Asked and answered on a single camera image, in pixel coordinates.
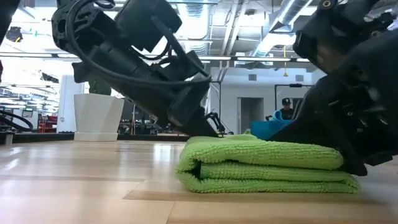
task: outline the black cap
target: black cap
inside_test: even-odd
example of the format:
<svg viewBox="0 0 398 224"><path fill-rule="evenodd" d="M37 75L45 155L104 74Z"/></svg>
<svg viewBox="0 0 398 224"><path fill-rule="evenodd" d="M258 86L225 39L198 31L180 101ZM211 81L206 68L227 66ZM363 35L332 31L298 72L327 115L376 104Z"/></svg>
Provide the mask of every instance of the black cap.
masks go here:
<svg viewBox="0 0 398 224"><path fill-rule="evenodd" d="M290 105L290 104L291 104L291 102L290 102L289 98L283 98L282 99L282 105Z"/></svg>

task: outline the robotic hand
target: robotic hand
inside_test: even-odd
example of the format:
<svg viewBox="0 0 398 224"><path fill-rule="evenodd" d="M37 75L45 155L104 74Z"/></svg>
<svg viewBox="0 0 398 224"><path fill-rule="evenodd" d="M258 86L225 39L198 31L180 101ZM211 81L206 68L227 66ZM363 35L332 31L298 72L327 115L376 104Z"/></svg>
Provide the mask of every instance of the robotic hand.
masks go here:
<svg viewBox="0 0 398 224"><path fill-rule="evenodd" d="M182 22L170 4L130 0L113 20L94 4L111 9L114 1L102 2L57 1L53 39L57 47L80 57L82 62L73 64L75 81L87 82L94 75L134 101L156 124L171 123L189 136L217 137L200 106L211 77L196 53L186 54L174 37ZM168 44L157 57L136 50L153 51L163 36ZM171 55L171 49L177 56ZM148 65L143 59L161 61Z"/></svg>
<svg viewBox="0 0 398 224"><path fill-rule="evenodd" d="M398 30L390 12L372 21L378 0L322 0L297 32L294 50L327 76L305 95L293 122L272 141L319 144L339 150L345 168L367 175L364 164L398 154Z"/></svg>

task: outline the floor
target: floor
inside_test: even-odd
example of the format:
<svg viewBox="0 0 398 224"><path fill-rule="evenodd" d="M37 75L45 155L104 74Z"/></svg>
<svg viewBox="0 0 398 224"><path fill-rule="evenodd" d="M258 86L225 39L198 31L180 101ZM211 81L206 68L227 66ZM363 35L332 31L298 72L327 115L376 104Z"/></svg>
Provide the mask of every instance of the floor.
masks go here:
<svg viewBox="0 0 398 224"><path fill-rule="evenodd" d="M183 143L73 141L0 147L0 223L398 222L398 160L359 178L359 195L185 191Z"/></svg>

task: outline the green towel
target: green towel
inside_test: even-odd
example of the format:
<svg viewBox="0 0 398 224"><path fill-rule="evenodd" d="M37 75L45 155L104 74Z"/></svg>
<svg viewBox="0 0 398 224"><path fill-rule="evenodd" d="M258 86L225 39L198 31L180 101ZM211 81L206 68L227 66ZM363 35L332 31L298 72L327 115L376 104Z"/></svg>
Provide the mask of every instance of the green towel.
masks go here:
<svg viewBox="0 0 398 224"><path fill-rule="evenodd" d="M190 138L176 173L188 190L199 193L356 193L357 181L336 170L341 165L341 154L328 147L242 134Z"/></svg>

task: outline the doorway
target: doorway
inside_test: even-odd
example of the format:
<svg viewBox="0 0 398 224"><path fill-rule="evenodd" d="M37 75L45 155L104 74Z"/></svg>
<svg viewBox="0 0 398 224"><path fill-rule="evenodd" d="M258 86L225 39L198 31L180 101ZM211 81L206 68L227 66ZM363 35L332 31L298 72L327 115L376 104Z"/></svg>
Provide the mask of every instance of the doorway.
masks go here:
<svg viewBox="0 0 398 224"><path fill-rule="evenodd" d="M264 120L263 98L238 98L238 132L244 133L253 121Z"/></svg>

